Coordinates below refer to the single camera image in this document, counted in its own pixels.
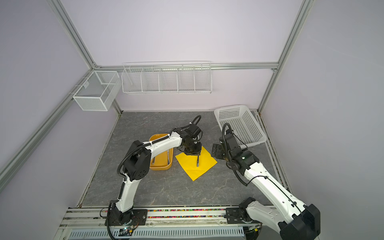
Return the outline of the yellow paper napkin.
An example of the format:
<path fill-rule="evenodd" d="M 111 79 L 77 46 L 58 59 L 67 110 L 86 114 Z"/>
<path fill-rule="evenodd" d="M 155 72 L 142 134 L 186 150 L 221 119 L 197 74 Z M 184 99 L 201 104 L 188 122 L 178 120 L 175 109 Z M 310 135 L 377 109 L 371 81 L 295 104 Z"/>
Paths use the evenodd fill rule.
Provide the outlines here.
<path fill-rule="evenodd" d="M 217 161 L 211 157 L 211 154 L 204 147 L 202 147 L 198 168 L 197 156 L 187 156 L 185 153 L 180 153 L 176 155 L 176 159 L 192 181 L 197 180 L 217 164 Z"/>

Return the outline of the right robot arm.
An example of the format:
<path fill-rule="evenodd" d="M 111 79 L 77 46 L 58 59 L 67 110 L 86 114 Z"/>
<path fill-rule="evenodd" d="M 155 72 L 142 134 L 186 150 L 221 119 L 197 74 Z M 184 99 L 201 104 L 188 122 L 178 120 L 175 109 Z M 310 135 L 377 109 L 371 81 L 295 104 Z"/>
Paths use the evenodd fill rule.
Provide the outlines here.
<path fill-rule="evenodd" d="M 239 206 L 248 221 L 258 221 L 275 230 L 283 240 L 314 240 L 321 233 L 321 213 L 313 204 L 299 200 L 264 167 L 249 150 L 242 149 L 230 124 L 222 127 L 220 144 L 213 145 L 212 157 L 225 160 L 244 185 L 255 185 L 273 204 L 271 209 L 248 198 Z"/>

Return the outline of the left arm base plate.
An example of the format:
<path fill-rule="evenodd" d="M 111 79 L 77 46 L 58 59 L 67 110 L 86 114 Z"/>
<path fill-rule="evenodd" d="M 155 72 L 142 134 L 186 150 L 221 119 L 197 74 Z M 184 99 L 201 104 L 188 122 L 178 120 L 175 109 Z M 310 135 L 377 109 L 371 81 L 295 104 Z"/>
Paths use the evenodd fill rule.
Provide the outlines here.
<path fill-rule="evenodd" d="M 148 215 L 147 209 L 132 209 L 121 213 L 118 209 L 113 209 L 107 215 L 105 226 L 143 226 L 146 223 Z"/>

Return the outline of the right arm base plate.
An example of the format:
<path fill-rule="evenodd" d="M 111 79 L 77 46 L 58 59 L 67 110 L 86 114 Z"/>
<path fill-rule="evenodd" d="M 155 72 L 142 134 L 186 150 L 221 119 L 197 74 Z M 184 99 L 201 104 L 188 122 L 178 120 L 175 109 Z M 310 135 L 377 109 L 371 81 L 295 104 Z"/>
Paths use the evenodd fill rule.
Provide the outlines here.
<path fill-rule="evenodd" d="M 228 224 L 259 224 L 259 221 L 252 220 L 245 209 L 226 208 L 225 219 Z"/>

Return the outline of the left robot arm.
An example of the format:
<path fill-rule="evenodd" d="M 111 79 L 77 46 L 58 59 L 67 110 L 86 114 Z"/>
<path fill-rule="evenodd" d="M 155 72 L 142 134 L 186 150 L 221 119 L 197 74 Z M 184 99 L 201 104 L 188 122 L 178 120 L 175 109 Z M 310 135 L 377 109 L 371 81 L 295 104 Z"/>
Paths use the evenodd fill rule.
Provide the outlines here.
<path fill-rule="evenodd" d="M 128 153 L 119 163 L 117 174 L 123 178 L 119 196 L 109 203 L 105 225 L 113 221 L 126 225 L 134 217 L 134 197 L 141 179 L 150 170 L 151 160 L 159 154 L 177 148 L 187 156 L 199 156 L 202 151 L 203 131 L 198 123 L 202 116 L 196 116 L 188 125 L 174 128 L 164 137 L 149 142 L 134 141 Z"/>

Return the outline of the white perforated plastic basket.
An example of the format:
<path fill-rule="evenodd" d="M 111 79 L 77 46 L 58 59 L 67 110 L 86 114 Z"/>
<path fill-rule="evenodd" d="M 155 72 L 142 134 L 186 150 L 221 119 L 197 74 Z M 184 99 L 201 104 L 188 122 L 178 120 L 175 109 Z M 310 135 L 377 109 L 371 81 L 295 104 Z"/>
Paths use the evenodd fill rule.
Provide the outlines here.
<path fill-rule="evenodd" d="M 267 141 L 267 136 L 262 130 L 250 109 L 245 105 L 235 105 L 214 110 L 219 126 L 230 124 L 235 139 L 242 149 L 254 147 Z"/>

